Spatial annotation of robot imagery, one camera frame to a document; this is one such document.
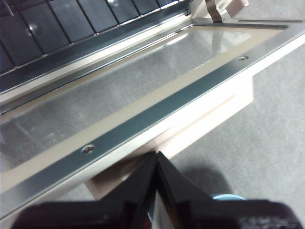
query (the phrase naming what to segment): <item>gray carpet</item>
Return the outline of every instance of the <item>gray carpet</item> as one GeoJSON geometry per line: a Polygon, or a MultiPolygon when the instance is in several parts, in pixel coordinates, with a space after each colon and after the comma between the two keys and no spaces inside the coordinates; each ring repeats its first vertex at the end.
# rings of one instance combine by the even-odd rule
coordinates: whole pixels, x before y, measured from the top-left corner
{"type": "MultiPolygon", "coordinates": [[[[249,1],[251,5],[238,17],[305,18],[304,0],[249,1]]],[[[172,162],[209,193],[281,201],[291,206],[305,225],[304,60],[305,45],[257,74],[254,102],[172,162]]],[[[75,195],[91,198],[81,186],[61,199],[75,195]]],[[[165,228],[164,224],[155,227],[165,228]]]]}

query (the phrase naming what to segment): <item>glass panel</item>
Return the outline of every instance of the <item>glass panel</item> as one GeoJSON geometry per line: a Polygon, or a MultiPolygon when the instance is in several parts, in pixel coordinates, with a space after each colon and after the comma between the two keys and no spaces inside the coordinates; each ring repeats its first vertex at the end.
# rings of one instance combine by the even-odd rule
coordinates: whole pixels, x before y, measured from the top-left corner
{"type": "Polygon", "coordinates": [[[45,102],[2,122],[2,172],[221,54],[235,58],[237,54],[228,51],[244,41],[253,45],[251,31],[257,30],[192,27],[66,85],[45,102]]]}

